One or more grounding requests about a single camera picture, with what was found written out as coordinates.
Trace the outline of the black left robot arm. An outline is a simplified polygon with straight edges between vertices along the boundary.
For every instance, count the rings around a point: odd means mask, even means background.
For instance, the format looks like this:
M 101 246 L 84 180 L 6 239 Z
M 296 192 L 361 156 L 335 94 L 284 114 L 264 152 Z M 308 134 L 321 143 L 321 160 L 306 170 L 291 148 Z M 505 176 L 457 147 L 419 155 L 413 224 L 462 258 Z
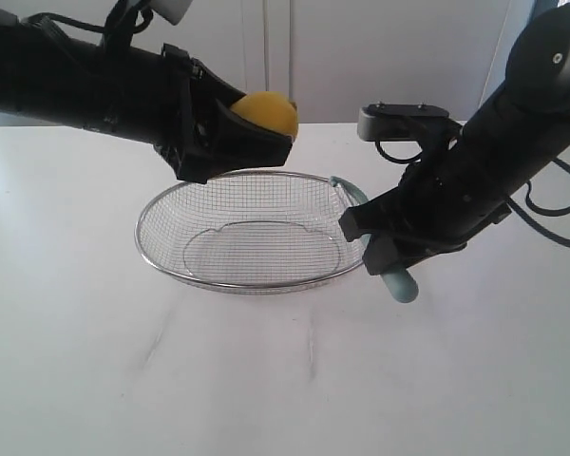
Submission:
M 284 164 L 293 138 L 235 114 L 239 90 L 183 49 L 132 46 L 151 18 L 147 2 L 120 1 L 93 45 L 58 15 L 0 9 L 0 111 L 151 144 L 181 181 Z

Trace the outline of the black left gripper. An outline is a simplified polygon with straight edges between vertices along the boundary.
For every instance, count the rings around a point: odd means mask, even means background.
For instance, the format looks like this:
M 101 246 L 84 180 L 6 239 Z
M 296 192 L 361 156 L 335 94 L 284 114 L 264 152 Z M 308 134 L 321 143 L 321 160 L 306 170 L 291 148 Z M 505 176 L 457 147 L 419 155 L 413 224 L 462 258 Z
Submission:
M 243 91 L 181 48 L 165 44 L 154 54 L 101 44 L 94 68 L 95 132 L 152 145 L 180 181 L 205 183 L 289 158 L 294 142 L 234 114 L 229 107 Z

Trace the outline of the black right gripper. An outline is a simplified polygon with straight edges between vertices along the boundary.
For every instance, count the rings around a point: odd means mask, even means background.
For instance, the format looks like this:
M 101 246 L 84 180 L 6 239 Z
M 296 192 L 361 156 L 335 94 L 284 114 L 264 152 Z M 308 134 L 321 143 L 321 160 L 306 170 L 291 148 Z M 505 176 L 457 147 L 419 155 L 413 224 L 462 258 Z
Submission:
M 374 145 L 386 156 L 383 143 Z M 370 235 L 363 262 L 371 276 L 458 252 L 489 224 L 510 214 L 471 162 L 462 126 L 456 135 L 416 143 L 420 153 L 401 160 L 406 170 L 396 187 L 373 199 L 354 194 L 358 204 L 339 219 L 346 241 Z

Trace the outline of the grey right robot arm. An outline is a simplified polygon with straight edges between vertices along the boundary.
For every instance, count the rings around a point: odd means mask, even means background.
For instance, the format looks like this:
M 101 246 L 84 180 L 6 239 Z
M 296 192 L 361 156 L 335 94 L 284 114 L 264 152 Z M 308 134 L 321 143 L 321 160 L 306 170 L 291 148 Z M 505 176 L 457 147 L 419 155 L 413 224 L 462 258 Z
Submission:
M 370 104 L 357 131 L 375 145 L 420 147 L 393 189 L 340 219 L 347 240 L 368 239 L 368 272 L 464 249 L 512 213 L 512 195 L 570 146 L 570 4 L 526 26 L 503 82 L 466 123 L 433 105 Z

